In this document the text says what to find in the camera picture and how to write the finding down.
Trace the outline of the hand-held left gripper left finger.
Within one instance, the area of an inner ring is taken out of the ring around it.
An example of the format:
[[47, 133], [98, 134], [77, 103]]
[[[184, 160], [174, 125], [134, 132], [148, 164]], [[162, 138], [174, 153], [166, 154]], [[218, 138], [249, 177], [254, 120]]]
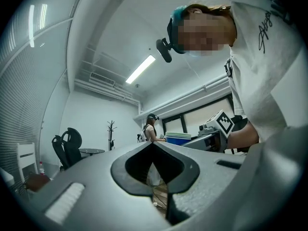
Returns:
[[65, 231], [164, 231], [170, 223], [151, 197], [135, 196], [113, 179], [113, 162], [131, 157], [148, 142], [129, 145], [81, 160], [40, 190], [31, 205]]

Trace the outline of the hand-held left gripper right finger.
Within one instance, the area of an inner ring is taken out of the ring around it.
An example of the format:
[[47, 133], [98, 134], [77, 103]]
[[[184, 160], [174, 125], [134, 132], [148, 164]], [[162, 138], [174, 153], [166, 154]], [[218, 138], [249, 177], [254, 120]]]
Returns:
[[167, 215], [155, 231], [305, 230], [308, 128], [288, 128], [247, 155], [203, 152], [156, 143], [156, 151], [191, 159], [168, 185]]

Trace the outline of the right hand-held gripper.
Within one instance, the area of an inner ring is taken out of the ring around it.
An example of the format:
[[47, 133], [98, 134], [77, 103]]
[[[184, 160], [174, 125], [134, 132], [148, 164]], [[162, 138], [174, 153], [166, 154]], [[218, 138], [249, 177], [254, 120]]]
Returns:
[[182, 146], [196, 150], [209, 151], [211, 149], [211, 138], [213, 137], [215, 142], [214, 151], [222, 153], [227, 147], [227, 138], [233, 128], [233, 121], [223, 110], [220, 110], [199, 126], [198, 138]]

